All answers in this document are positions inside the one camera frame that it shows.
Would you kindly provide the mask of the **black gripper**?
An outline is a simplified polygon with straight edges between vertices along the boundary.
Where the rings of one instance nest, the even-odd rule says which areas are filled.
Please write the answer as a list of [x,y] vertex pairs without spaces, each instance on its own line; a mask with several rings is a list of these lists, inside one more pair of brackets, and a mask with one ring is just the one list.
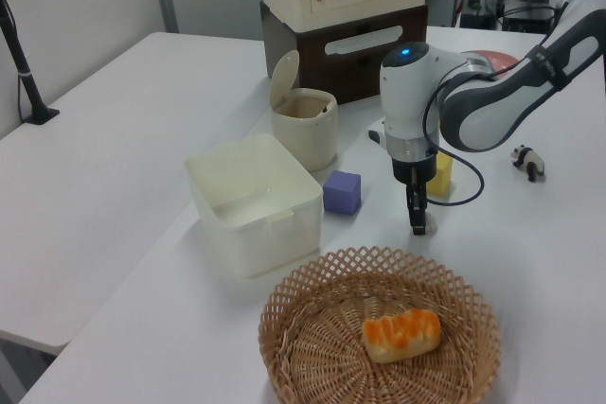
[[393,174],[397,181],[406,185],[406,203],[410,226],[415,236],[426,234],[427,183],[437,174],[437,158],[429,157],[420,162],[392,160]]

